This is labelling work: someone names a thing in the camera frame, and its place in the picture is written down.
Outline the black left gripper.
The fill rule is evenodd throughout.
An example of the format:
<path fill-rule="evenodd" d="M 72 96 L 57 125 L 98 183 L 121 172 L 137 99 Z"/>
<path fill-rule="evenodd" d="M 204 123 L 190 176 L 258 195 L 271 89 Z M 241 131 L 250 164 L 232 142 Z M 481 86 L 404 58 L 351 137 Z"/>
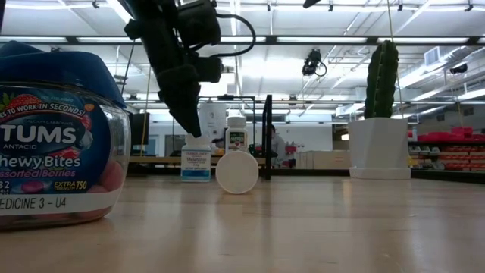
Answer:
<path fill-rule="evenodd" d="M 157 77 L 159 99 L 187 133 L 200 137 L 197 105 L 201 87 L 174 32 L 178 20 L 175 2 L 126 0 L 126 5 L 133 19 L 124 30 L 131 40 L 141 40 Z"/>

